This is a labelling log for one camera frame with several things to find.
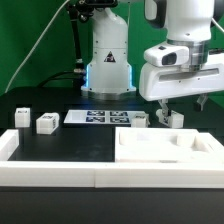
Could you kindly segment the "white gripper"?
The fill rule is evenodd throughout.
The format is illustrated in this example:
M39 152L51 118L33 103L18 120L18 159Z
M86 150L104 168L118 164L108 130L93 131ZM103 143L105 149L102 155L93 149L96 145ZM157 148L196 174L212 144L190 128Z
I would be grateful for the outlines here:
M224 90L224 53L208 56L198 71L185 71L189 62L185 46L159 44L144 52L139 81L139 93L147 101L159 100L159 122L169 126L171 110L168 100L201 94L194 109L201 112L211 93Z

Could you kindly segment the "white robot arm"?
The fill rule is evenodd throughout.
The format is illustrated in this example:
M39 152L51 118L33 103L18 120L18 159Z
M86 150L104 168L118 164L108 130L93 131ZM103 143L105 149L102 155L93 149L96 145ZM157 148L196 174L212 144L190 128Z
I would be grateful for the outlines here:
M144 2L144 17L166 40L144 52L138 87L132 85L127 62L128 25L112 9L120 2ZM224 90L224 52L211 50L211 28L224 16L224 0L76 0L71 6L82 22L93 20L93 57L86 67L81 92L117 100L138 92L161 105L157 116L169 127L180 127L167 107L171 98L196 95L201 111L211 92Z

